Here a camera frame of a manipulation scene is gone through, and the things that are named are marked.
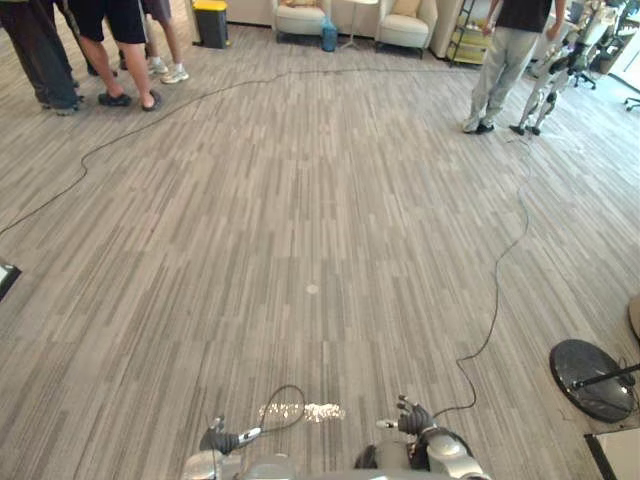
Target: metal shelf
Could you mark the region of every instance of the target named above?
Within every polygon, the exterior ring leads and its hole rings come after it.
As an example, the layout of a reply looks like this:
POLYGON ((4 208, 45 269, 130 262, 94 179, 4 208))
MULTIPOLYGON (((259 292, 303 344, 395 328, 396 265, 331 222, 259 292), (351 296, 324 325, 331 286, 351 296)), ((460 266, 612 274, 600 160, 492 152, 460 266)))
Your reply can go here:
POLYGON ((475 4, 476 0, 464 0, 460 8, 458 21, 451 35, 446 53, 450 66, 454 63, 481 64, 484 59, 484 51, 489 46, 488 37, 481 36, 478 40, 482 41, 479 42, 469 39, 469 36, 482 35, 482 30, 471 23, 471 12, 475 4))

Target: humanoid robot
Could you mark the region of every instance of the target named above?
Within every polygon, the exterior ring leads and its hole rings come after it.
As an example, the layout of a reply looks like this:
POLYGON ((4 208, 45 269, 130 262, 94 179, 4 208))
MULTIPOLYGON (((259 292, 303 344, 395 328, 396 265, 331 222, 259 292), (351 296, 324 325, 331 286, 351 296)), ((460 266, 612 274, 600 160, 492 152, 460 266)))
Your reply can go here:
POLYGON ((591 53, 607 30, 617 24, 620 8, 609 6, 604 0, 585 2, 578 24, 567 33, 559 47, 552 48, 542 65, 536 68, 537 80, 524 107, 518 125, 509 128, 518 135, 525 130, 540 135, 540 127, 553 111, 558 97, 571 78, 586 71, 591 53))

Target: black shorts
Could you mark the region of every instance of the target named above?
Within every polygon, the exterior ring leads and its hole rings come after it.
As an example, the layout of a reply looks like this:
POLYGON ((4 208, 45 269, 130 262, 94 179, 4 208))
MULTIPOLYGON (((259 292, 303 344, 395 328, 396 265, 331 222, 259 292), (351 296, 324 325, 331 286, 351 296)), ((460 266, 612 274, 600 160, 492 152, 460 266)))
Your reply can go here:
POLYGON ((140 0, 69 0, 80 35, 95 42, 104 40, 102 19, 107 17, 117 42, 146 43, 140 0))

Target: black shoe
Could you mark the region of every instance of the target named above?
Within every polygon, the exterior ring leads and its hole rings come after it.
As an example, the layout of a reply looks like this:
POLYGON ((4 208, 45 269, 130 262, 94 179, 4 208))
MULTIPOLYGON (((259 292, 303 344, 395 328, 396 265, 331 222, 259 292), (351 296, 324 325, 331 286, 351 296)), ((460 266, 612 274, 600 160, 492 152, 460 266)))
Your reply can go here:
POLYGON ((494 125, 487 127, 485 124, 481 123, 478 125, 478 128, 476 128, 476 133, 478 135, 482 135, 483 133, 493 132, 495 129, 496 127, 494 125))
POLYGON ((131 97, 123 93, 119 97, 112 97, 109 92, 98 95, 98 103, 105 107, 128 107, 131 105, 131 97))
POLYGON ((520 136, 524 135, 524 128, 522 128, 520 125, 509 125, 509 128, 512 132, 517 133, 520 136))

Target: white sneaker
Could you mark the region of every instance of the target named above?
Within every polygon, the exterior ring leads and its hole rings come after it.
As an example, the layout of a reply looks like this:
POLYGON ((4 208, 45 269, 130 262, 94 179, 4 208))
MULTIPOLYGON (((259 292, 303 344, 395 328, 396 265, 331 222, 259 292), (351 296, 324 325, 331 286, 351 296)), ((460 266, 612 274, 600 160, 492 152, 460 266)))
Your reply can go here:
POLYGON ((188 79, 189 79, 189 74, 184 68, 181 68, 180 70, 178 70, 177 68, 172 68, 170 72, 165 74, 160 79, 160 81, 162 83, 171 84, 171 83, 182 82, 183 80, 188 80, 188 79))
POLYGON ((475 133, 478 125, 480 125, 478 117, 469 117, 462 122, 462 131, 464 133, 475 133))
POLYGON ((149 62, 149 75, 162 75, 169 71, 162 60, 159 62, 149 62))

